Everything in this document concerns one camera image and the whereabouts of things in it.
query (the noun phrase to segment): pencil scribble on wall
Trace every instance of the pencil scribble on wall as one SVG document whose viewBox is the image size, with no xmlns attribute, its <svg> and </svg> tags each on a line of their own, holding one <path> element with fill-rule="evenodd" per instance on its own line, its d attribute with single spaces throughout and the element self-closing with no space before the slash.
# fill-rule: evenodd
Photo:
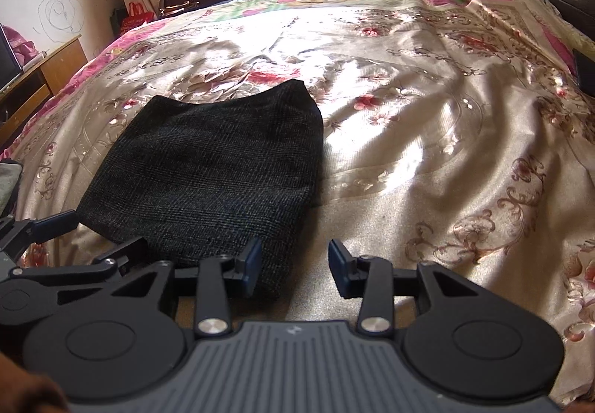
<svg viewBox="0 0 595 413">
<path fill-rule="evenodd" d="M 84 25 L 83 8 L 78 0 L 43 0 L 38 7 L 44 32 L 53 42 L 66 42 Z"/>
</svg>

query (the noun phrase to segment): television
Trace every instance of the television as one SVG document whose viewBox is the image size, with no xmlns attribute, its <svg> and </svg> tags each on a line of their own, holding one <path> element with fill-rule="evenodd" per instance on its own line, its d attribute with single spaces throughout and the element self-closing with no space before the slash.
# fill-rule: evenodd
<svg viewBox="0 0 595 413">
<path fill-rule="evenodd" d="M 0 25 L 0 91 L 23 73 L 17 57 Z"/>
</svg>

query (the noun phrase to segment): gray ridged plate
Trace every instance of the gray ridged plate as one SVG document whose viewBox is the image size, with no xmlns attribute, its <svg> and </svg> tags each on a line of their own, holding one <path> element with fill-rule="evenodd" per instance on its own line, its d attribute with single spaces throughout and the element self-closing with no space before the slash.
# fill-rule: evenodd
<svg viewBox="0 0 595 413">
<path fill-rule="evenodd" d="M 244 323 L 203 340 L 165 384 L 112 405 L 74 413 L 553 413 L 546 397 L 509 406 L 457 402 L 409 373 L 394 348 L 343 321 Z"/>
</svg>

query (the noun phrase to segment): black circular pad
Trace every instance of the black circular pad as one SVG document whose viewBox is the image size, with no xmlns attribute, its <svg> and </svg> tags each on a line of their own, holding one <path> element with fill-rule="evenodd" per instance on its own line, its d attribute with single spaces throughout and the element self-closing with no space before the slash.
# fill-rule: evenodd
<svg viewBox="0 0 595 413">
<path fill-rule="evenodd" d="M 505 359 L 521 348 L 522 338 L 510 326 L 494 321 L 472 321 L 459 326 L 452 336 L 456 346 L 477 359 Z"/>
<path fill-rule="evenodd" d="M 0 326 L 32 323 L 56 309 L 56 294 L 33 280 L 19 278 L 0 284 Z"/>
<path fill-rule="evenodd" d="M 181 329 L 142 300 L 102 297 L 37 324 L 23 346 L 29 371 L 49 375 L 71 400 L 127 396 L 162 379 L 184 355 Z"/>
<path fill-rule="evenodd" d="M 557 332 L 499 297 L 448 297 L 409 326 L 403 351 L 445 393 L 515 402 L 548 394 L 564 358 Z"/>
</svg>

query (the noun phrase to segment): red bag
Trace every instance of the red bag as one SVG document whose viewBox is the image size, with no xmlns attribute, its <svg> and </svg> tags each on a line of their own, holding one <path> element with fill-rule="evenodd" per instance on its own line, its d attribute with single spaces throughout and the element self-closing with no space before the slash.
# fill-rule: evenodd
<svg viewBox="0 0 595 413">
<path fill-rule="evenodd" d="M 128 30 L 141 26 L 143 23 L 149 23 L 155 20 L 153 12 L 145 12 L 142 3 L 130 3 L 128 5 L 128 15 L 122 20 L 120 27 L 120 36 L 124 35 Z"/>
</svg>

